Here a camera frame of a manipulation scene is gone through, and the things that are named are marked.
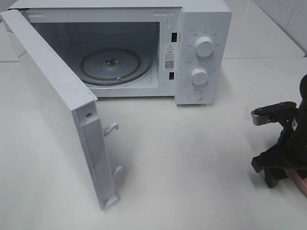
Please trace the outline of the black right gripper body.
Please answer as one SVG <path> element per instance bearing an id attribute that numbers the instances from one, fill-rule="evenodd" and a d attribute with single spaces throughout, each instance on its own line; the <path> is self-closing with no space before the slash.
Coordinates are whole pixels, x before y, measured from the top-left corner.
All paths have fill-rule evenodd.
<path id="1" fill-rule="evenodd" d="M 276 168 L 307 166 L 307 106 L 278 105 L 276 119 L 283 131 L 277 143 Z"/>

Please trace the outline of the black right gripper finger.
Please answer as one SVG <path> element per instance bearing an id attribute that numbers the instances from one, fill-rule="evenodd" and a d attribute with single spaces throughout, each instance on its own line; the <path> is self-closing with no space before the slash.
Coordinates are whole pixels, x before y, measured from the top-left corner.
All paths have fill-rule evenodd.
<path id="1" fill-rule="evenodd" d="M 259 173 L 263 169 L 307 170 L 307 164 L 294 153 L 280 146 L 272 146 L 251 161 L 254 170 Z"/>
<path id="2" fill-rule="evenodd" d="M 265 182 L 269 188 L 275 188 L 280 180 L 288 178 L 284 169 L 265 169 Z"/>

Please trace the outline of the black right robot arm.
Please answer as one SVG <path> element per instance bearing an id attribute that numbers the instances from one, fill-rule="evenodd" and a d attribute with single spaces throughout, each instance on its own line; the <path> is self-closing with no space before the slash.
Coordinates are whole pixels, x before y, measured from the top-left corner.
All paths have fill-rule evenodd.
<path id="1" fill-rule="evenodd" d="M 273 166 L 265 169 L 265 181 L 274 188 L 280 180 L 286 179 L 286 170 L 296 171 L 294 177 L 301 190 L 307 192 L 307 77 L 300 82 L 302 101 L 298 108 L 291 107 L 270 114 L 270 120 L 279 122 L 283 131 L 275 146 Z"/>

